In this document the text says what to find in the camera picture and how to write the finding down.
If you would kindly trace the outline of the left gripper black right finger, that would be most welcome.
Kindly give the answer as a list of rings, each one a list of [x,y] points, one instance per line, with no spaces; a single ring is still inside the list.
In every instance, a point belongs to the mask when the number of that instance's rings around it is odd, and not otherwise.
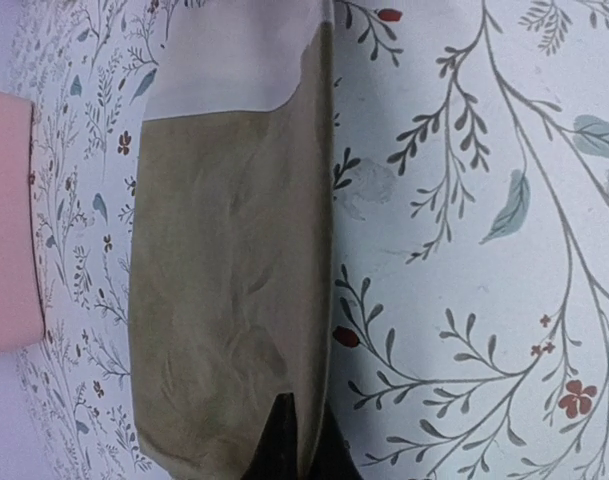
[[[310,480],[362,480],[328,402],[324,405],[318,447],[309,472]]]

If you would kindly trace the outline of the olive beige underwear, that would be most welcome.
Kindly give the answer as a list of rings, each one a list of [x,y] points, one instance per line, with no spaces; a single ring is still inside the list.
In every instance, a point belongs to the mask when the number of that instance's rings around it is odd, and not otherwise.
[[[327,388],[333,207],[328,1],[174,18],[147,96],[129,282],[134,422],[174,479],[245,479],[292,393],[297,478]]]

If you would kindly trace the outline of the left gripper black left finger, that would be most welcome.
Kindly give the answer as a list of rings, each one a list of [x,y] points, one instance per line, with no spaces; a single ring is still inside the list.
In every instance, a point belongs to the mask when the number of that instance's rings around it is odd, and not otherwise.
[[[245,480],[297,478],[297,421],[292,393],[276,396]]]

